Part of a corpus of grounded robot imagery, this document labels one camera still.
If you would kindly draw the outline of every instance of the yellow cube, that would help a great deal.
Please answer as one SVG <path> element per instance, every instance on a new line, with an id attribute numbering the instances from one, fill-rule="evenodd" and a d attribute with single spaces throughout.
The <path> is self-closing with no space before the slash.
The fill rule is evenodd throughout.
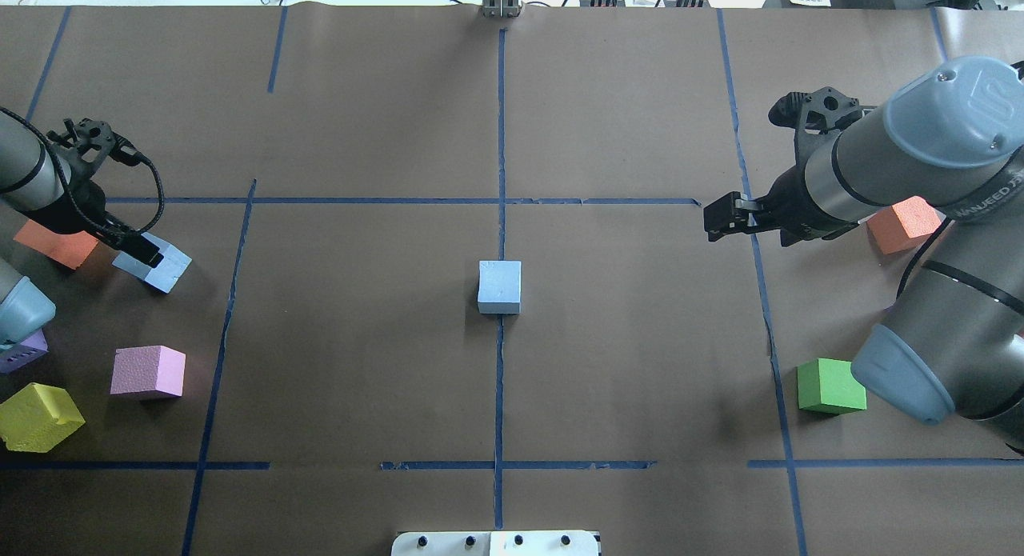
<path id="1" fill-rule="evenodd" d="M 0 438 L 12 452 L 50 452 L 83 424 L 63 388 L 33 382 L 0 404 Z"/>

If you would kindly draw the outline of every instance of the light blue joint cover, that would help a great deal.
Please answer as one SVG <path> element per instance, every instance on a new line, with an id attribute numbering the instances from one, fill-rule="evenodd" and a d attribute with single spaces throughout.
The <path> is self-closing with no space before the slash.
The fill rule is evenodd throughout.
<path id="1" fill-rule="evenodd" d="M 518 314 L 522 309 L 522 261 L 481 260 L 476 304 L 481 314 Z"/>
<path id="2" fill-rule="evenodd" d="M 1024 83 L 994 57 L 945 61 L 882 109 L 892 141 L 932 166 L 986 166 L 1024 144 Z"/>
<path id="3" fill-rule="evenodd" d="M 0 341 L 7 348 L 22 342 L 53 319 L 56 312 L 50 298 L 28 276 L 22 276 L 0 302 Z"/>
<path id="4" fill-rule="evenodd" d="M 160 254 L 164 254 L 164 259 L 160 261 L 160 264 L 156 268 L 151 268 L 122 252 L 118 254 L 117 258 L 114 258 L 114 266 L 167 294 L 174 285 L 178 284 L 178 279 L 191 263 L 191 259 L 165 240 L 158 239 L 157 236 L 144 232 L 142 238 L 157 245 Z"/>
<path id="5" fill-rule="evenodd" d="M 882 324 L 871 329 L 850 372 L 864 388 L 925 424 L 938 424 L 956 410 L 928 363 Z"/>

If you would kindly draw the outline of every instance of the purple block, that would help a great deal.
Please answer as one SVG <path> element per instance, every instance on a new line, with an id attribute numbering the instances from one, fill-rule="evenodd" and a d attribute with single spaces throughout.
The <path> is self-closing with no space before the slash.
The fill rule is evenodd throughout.
<path id="1" fill-rule="evenodd" d="M 36 331 L 36 334 L 23 340 L 20 344 L 15 344 L 10 349 L 5 349 L 3 353 L 0 353 L 0 374 L 10 374 L 35 360 L 38 356 L 46 354 L 49 349 L 46 338 L 43 337 L 43 331 Z"/>
<path id="2" fill-rule="evenodd" d="M 185 355 L 166 346 L 118 348 L 111 395 L 136 400 L 181 395 Z"/>

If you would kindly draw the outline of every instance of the green cube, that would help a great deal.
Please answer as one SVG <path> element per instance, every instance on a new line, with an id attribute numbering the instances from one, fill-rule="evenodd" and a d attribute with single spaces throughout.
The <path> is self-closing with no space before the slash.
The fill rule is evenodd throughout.
<path id="1" fill-rule="evenodd" d="M 800 410 L 847 414 L 867 410 L 867 391 L 850 374 L 850 362 L 818 358 L 797 369 Z"/>

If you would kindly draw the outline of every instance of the red block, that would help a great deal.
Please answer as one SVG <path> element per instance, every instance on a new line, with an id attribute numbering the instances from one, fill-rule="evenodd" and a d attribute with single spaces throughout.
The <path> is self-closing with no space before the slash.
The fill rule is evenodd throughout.
<path id="1" fill-rule="evenodd" d="M 919 247 L 942 221 L 933 207 L 919 196 L 882 210 L 867 220 L 867 228 L 883 254 Z"/>
<path id="2" fill-rule="evenodd" d="M 85 261 L 85 258 L 89 257 L 99 240 L 94 239 L 88 232 L 54 234 L 43 225 L 30 220 L 14 236 L 14 242 L 22 243 L 36 252 L 46 254 L 50 260 L 58 261 L 72 270 L 76 270 Z"/>

